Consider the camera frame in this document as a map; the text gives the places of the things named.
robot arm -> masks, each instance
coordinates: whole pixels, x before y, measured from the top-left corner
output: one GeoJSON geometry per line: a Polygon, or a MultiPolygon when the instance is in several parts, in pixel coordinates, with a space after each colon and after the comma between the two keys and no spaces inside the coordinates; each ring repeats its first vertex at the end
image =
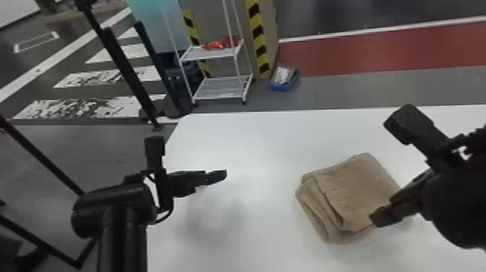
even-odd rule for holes
{"type": "Polygon", "coordinates": [[[420,213],[458,247],[486,248],[486,128],[448,138],[413,105],[393,113],[385,128],[422,152],[430,169],[372,213],[371,221],[384,227],[420,213]]]}

yellow black striped pillar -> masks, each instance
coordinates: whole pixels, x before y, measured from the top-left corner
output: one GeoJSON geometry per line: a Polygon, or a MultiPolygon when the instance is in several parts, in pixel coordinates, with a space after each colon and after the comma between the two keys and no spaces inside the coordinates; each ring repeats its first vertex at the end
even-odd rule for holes
{"type": "Polygon", "coordinates": [[[267,41],[263,32],[263,21],[260,13],[260,0],[246,0],[248,15],[250,17],[250,30],[253,35],[253,46],[257,56],[257,67],[260,78],[270,77],[270,58],[267,53],[267,41]]]}
{"type": "MultiPolygon", "coordinates": [[[[182,11],[182,16],[187,26],[187,30],[189,31],[189,37],[191,38],[193,46],[200,46],[201,42],[199,40],[199,34],[197,34],[197,30],[194,24],[194,19],[192,17],[192,12],[189,9],[185,9],[182,11]]],[[[199,69],[206,75],[206,77],[211,77],[211,70],[209,68],[208,61],[202,60],[198,61],[199,69]]]]}

teal container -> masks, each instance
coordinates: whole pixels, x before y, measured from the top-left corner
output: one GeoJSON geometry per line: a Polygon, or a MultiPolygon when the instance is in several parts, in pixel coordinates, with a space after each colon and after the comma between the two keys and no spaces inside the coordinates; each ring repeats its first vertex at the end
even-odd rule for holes
{"type": "Polygon", "coordinates": [[[182,17],[181,6],[177,0],[127,0],[136,20],[141,21],[152,41],[155,52],[166,53],[174,51],[169,31],[177,46],[177,50],[189,48],[189,34],[182,17]]]}

black stand base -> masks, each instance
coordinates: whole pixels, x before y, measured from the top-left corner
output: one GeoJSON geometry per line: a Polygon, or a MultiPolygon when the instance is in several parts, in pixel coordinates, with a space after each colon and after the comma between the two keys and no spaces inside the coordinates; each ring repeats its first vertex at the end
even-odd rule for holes
{"type": "Polygon", "coordinates": [[[163,108],[163,113],[167,118],[170,119],[178,119],[182,118],[191,113],[194,105],[192,104],[191,98],[188,96],[179,96],[178,97],[180,102],[180,109],[175,107],[174,103],[172,103],[171,98],[166,96],[164,101],[166,102],[165,107],[163,108]]]}
{"type": "MultiPolygon", "coordinates": [[[[191,98],[189,97],[179,97],[180,109],[175,107],[169,96],[166,96],[162,100],[152,101],[155,106],[156,116],[165,116],[170,119],[179,119],[191,113],[194,105],[192,105],[191,98]]],[[[147,114],[144,109],[140,109],[138,113],[141,120],[148,122],[147,114]]]]}
{"type": "MultiPolygon", "coordinates": [[[[152,103],[155,106],[155,117],[163,116],[163,108],[166,105],[165,99],[153,100],[152,103]]],[[[143,122],[148,122],[148,116],[143,107],[138,111],[138,116],[143,122]]]]}

folded towel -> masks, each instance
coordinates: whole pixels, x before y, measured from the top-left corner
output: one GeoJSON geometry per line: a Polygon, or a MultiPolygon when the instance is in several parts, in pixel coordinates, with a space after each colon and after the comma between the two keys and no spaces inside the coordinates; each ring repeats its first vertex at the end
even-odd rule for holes
{"type": "Polygon", "coordinates": [[[400,187],[369,153],[302,177],[296,197],[323,241],[352,242],[373,228],[368,216],[400,187]]]}

